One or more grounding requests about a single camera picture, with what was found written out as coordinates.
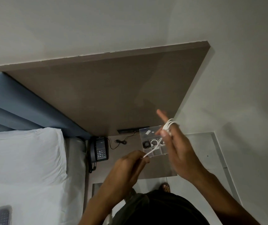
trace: white cable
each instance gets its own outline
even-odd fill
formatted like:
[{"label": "white cable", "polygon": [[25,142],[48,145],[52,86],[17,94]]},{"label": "white cable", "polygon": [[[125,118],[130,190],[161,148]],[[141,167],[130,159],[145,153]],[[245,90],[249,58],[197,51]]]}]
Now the white cable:
[{"label": "white cable", "polygon": [[[171,132],[170,132],[170,126],[171,126],[172,124],[174,124],[174,123],[177,124],[177,122],[175,122],[174,119],[171,118],[171,119],[169,119],[169,120],[165,123],[165,125],[164,125],[163,128],[162,128],[163,130],[165,130],[166,132],[168,132],[170,136],[172,135]],[[150,151],[150,152],[148,152],[147,154],[145,154],[144,157],[146,157],[147,155],[151,154],[153,151],[155,151],[156,149],[158,149],[161,141],[162,141],[162,138],[159,140],[159,142],[158,142],[158,144],[156,145],[156,147],[155,147],[152,151]]]}]

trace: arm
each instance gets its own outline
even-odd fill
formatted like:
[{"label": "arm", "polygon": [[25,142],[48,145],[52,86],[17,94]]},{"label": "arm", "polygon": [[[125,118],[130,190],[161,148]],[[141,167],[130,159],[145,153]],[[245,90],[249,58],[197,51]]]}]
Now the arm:
[{"label": "arm", "polygon": [[133,151],[119,159],[108,174],[104,183],[93,196],[82,216],[79,225],[100,225],[117,205],[130,192],[144,166],[150,162],[143,158],[142,151]]},{"label": "arm", "polygon": [[[160,110],[157,110],[157,114],[164,122],[168,121],[166,115]],[[179,126],[171,125],[170,132],[173,137],[162,129],[156,133],[162,135],[168,149],[170,162],[179,176],[191,182],[199,190],[222,224],[259,225],[224,189],[219,180],[205,169]]]}]

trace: brown wooden panel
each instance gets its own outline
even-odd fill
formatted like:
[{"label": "brown wooden panel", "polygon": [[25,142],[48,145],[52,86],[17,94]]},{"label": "brown wooden panel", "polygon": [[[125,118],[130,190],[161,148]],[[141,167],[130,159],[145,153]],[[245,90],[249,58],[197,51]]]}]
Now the brown wooden panel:
[{"label": "brown wooden panel", "polygon": [[192,44],[7,73],[91,134],[118,135],[117,129],[160,125],[158,108],[175,115],[210,48]]}]

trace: hand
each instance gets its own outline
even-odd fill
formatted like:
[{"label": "hand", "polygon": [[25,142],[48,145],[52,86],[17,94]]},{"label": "hand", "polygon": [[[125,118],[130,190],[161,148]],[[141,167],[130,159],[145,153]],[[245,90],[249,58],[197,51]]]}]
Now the hand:
[{"label": "hand", "polygon": [[97,197],[105,201],[104,205],[113,208],[130,192],[144,166],[150,162],[142,151],[133,151],[117,160],[104,183],[97,192]]},{"label": "hand", "polygon": [[[157,110],[158,116],[166,123],[169,118],[161,111]],[[207,170],[196,156],[189,139],[181,132],[177,124],[170,126],[170,136],[165,130],[160,128],[156,134],[161,135],[167,147],[170,162],[177,174],[194,184],[197,180],[207,174]]]}]

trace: floor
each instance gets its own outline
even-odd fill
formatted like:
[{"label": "floor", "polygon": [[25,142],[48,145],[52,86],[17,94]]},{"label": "floor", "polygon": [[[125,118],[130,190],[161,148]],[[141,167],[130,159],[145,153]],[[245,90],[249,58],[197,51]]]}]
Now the floor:
[{"label": "floor", "polygon": [[[223,155],[220,151],[218,142],[215,138],[215,134],[208,132],[189,134],[186,136],[189,138],[198,158],[204,167],[211,173],[215,174],[225,189],[231,195],[233,195],[238,202],[240,202]],[[206,217],[210,224],[221,224],[205,198],[191,183],[182,179],[180,176],[140,179],[133,186],[133,188],[137,193],[147,193],[153,189],[157,189],[163,182],[169,183],[172,193],[189,200]],[[93,185],[93,187],[95,187],[93,193],[95,193],[98,187],[101,185],[101,182],[94,183],[97,184]],[[112,215],[114,216],[124,204],[125,202],[121,201],[118,205],[116,205],[112,210]]]}]

